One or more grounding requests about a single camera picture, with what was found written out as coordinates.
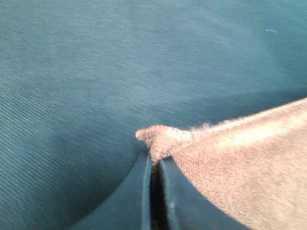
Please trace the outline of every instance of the terry cloth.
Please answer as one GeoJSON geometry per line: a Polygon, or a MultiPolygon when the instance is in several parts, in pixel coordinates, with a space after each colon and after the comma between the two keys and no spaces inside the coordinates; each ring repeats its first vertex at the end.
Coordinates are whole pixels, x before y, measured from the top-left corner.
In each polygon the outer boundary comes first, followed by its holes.
{"type": "Polygon", "coordinates": [[[172,156],[192,185],[256,230],[307,223],[307,98],[191,130],[154,125],[136,132],[153,165],[172,156]]]}

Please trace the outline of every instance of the fuzzy fabric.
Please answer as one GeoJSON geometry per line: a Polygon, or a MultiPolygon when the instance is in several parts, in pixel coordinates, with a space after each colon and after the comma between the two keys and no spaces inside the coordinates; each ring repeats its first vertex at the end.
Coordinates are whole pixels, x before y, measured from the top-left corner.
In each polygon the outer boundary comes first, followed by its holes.
{"type": "Polygon", "coordinates": [[[257,230],[307,223],[307,98],[191,130],[154,125],[136,138],[153,164],[172,156],[213,204],[257,230]]]}

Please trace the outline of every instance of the fabric surface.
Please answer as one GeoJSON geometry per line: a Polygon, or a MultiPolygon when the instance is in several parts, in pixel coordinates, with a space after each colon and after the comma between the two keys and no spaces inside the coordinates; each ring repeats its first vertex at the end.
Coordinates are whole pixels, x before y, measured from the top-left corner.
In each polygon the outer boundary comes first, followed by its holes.
{"type": "Polygon", "coordinates": [[[307,96],[307,6],[2,0],[0,229],[62,230],[101,204],[134,132],[307,96]]]}
{"type": "Polygon", "coordinates": [[[256,230],[303,230],[307,222],[307,98],[190,131],[136,132],[153,163],[172,156],[198,191],[256,230]]]}
{"type": "Polygon", "coordinates": [[[157,181],[161,186],[157,186],[156,193],[161,194],[165,208],[157,210],[160,225],[156,229],[251,230],[200,194],[172,157],[161,159],[157,169],[157,181]]]}
{"type": "Polygon", "coordinates": [[[93,212],[67,230],[151,230],[151,158],[140,152],[118,188],[93,212]]]}

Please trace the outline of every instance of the teal upholstery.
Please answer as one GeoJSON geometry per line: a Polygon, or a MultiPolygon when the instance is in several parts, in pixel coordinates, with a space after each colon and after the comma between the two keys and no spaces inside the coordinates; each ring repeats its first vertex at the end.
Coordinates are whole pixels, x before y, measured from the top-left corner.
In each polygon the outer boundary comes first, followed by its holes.
{"type": "Polygon", "coordinates": [[[165,229],[164,222],[170,230],[249,229],[203,197],[187,180],[171,157],[159,162],[158,181],[161,186],[158,187],[160,194],[165,200],[165,215],[159,215],[160,229],[165,229]]]}
{"type": "Polygon", "coordinates": [[[92,213],[68,230],[151,230],[151,158],[141,152],[120,186],[92,213]]]}
{"type": "Polygon", "coordinates": [[[296,1],[2,0],[0,229],[63,230],[116,190],[134,132],[307,96],[296,1]]]}

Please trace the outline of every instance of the dark gap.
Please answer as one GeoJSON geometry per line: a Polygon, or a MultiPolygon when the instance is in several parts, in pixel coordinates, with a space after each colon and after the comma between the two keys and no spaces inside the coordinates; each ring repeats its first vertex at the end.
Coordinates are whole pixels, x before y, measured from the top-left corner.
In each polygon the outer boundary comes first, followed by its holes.
{"type": "Polygon", "coordinates": [[[169,230],[165,194],[160,169],[153,169],[150,183],[150,209],[153,230],[169,230]]]}

